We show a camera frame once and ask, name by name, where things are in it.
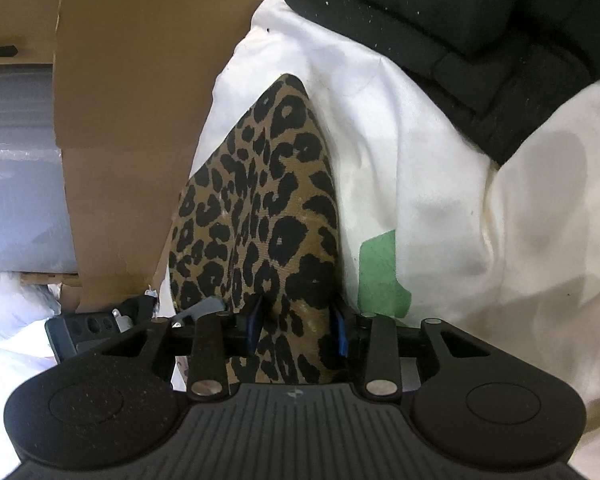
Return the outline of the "white patterned bed sheet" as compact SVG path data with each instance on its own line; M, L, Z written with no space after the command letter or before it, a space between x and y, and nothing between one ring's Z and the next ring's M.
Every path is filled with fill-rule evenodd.
M264 0L215 81L195 168L285 74L329 146L350 304L443 318L569 382L588 412L571 463L600 479L600 81L494 162L388 58Z

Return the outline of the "leopard print garment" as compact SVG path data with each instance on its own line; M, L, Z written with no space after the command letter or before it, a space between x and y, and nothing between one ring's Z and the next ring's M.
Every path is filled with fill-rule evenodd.
M175 310L208 297L234 312L271 308L232 382L326 384L341 356L343 305L335 180L302 81L280 76L184 188L172 226Z

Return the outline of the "grey metal cabinet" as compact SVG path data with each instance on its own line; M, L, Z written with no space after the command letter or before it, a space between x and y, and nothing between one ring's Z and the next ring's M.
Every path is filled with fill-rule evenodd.
M74 273L48 66L0 66L0 271Z

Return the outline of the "black fabric cushion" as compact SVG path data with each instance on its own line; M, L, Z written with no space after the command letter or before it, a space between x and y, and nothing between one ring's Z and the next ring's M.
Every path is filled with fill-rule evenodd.
M600 81L600 0L284 0L385 56L494 162Z

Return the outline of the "brown cardboard sheet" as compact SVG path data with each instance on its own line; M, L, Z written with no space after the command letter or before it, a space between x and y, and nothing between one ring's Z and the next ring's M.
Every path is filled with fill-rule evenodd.
M0 67L53 72L83 312L158 286L215 79L263 0L0 0Z

